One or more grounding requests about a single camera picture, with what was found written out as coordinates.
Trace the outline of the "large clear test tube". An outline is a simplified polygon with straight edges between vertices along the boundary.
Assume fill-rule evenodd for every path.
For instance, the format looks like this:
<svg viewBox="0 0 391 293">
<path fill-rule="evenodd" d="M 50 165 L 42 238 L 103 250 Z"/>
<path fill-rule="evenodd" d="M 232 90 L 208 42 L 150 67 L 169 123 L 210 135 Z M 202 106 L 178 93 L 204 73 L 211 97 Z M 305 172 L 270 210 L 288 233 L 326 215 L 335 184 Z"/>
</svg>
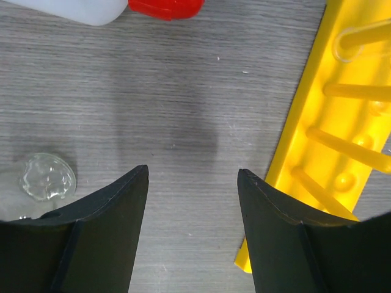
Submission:
<svg viewBox="0 0 391 293">
<path fill-rule="evenodd" d="M 334 38 L 332 53 L 343 63 L 390 57 L 390 18 L 347 27 Z"/>
</svg>

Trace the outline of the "white squeeze bottle red cap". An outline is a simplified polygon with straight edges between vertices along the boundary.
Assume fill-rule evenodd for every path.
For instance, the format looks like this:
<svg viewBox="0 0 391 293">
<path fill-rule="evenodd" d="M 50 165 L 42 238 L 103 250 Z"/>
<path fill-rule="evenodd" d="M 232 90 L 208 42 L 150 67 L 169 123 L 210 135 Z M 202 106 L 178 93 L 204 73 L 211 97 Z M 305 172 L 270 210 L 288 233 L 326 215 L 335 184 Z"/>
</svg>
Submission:
<svg viewBox="0 0 391 293">
<path fill-rule="evenodd" d="M 204 0 L 7 0 L 8 3 L 91 26 L 117 19 L 126 8 L 160 20 L 183 20 L 197 15 Z"/>
</svg>

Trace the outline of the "yellow test tube rack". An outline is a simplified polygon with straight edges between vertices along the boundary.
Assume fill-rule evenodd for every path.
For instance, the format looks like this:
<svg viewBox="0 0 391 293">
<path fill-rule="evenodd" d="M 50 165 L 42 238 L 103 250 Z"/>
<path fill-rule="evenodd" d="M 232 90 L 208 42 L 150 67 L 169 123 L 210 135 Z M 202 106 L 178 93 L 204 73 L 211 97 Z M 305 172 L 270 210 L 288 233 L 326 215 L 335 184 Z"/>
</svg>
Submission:
<svg viewBox="0 0 391 293">
<path fill-rule="evenodd" d="M 266 182 L 321 211 L 353 219 L 373 170 L 390 173 L 390 57 L 335 59 L 347 27 L 390 18 L 389 1 L 328 1 Z"/>
</svg>

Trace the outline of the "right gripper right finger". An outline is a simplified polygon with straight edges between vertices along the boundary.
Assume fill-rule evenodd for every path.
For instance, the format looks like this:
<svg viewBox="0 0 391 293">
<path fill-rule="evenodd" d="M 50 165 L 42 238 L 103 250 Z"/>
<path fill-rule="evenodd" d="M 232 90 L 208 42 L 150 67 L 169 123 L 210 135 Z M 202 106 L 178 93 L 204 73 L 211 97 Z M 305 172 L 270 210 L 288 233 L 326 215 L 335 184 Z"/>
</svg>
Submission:
<svg viewBox="0 0 391 293">
<path fill-rule="evenodd" d="M 315 209 L 248 169 L 238 195 L 257 292 L 389 292 L 390 214 L 363 222 Z"/>
</svg>

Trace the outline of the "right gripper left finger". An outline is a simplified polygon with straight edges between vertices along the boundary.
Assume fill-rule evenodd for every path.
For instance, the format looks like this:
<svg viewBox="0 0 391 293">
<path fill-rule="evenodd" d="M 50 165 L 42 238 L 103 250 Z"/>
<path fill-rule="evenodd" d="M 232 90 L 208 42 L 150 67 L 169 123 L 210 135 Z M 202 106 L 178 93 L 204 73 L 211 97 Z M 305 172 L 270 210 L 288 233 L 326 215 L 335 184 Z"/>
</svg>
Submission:
<svg viewBox="0 0 391 293">
<path fill-rule="evenodd" d="M 148 184 L 139 165 L 37 219 L 1 222 L 1 291 L 127 292 Z"/>
</svg>

